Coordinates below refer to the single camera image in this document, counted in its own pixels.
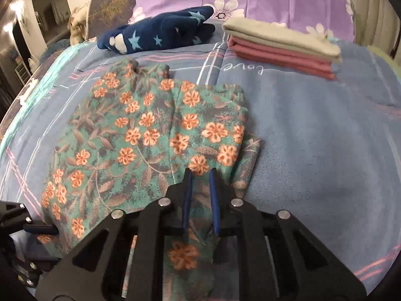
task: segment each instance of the blue bedsheet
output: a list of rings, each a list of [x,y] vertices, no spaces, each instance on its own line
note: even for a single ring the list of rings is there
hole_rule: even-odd
[[[262,149],[246,199],[263,211],[288,209],[364,283],[368,292],[401,247],[401,90],[390,67],[367,49],[339,42],[338,80],[237,58],[221,28],[208,44],[122,56],[87,44],[21,124],[0,160],[0,198],[41,216],[49,157],[67,119],[106,69],[123,58],[157,62],[197,84],[236,83],[248,131]],[[20,235],[20,241],[26,240]],[[214,298],[236,299],[235,241],[223,240]],[[37,242],[27,252],[39,252]],[[230,270],[230,276],[223,275]]]

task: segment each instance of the metal screw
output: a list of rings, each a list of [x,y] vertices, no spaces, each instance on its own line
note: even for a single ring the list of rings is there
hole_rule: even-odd
[[[169,198],[164,197],[164,198],[160,198],[158,203],[159,203],[159,206],[166,207],[171,204],[171,200]]]
[[[234,207],[241,207],[243,204],[244,201],[242,199],[234,198],[233,200],[231,200],[231,205],[233,205]]]
[[[289,219],[291,217],[291,214],[288,210],[281,210],[277,213],[278,217],[281,219]]]
[[[112,212],[113,219],[119,219],[123,216],[124,216],[124,212],[121,209],[116,209],[116,210],[113,210],[113,212]]]

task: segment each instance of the star pattern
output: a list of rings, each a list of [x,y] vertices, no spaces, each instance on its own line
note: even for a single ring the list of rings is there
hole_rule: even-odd
[[[206,20],[206,18],[199,11],[198,12],[188,11],[188,12],[191,15],[190,18],[194,18],[198,21],[198,25],[201,23],[201,20]]]
[[[201,39],[198,36],[195,36],[195,39],[192,41],[194,42],[194,45],[198,45],[198,44],[202,43]]]
[[[132,34],[132,37],[128,39],[134,50],[136,50],[137,48],[142,49],[142,47],[140,47],[138,44],[138,41],[140,38],[141,38],[141,36],[136,36],[136,30],[135,30],[134,33]]]
[[[162,40],[159,38],[159,35],[156,35],[153,39],[156,42],[156,45],[162,46]]]

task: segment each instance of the stack of folded towels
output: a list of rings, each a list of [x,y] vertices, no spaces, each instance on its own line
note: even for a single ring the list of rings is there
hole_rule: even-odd
[[[231,18],[223,24],[231,35],[236,55],[258,62],[286,66],[326,79],[335,79],[332,62],[340,62],[341,50],[323,37],[247,18]]]

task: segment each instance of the folded towel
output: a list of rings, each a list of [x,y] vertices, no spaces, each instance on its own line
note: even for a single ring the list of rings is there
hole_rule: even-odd
[[[201,44],[215,31],[214,25],[203,23],[213,12],[212,7],[203,6],[159,14],[106,32],[97,46],[129,54]]]
[[[322,61],[316,56],[289,51],[280,48],[256,44],[231,36],[228,44],[235,54],[241,58],[268,62],[279,66],[286,66],[295,70],[319,76],[326,79],[335,79],[329,61]]]
[[[223,24],[230,35],[257,44],[318,56],[338,62],[340,48],[327,39],[253,19],[233,17]]]

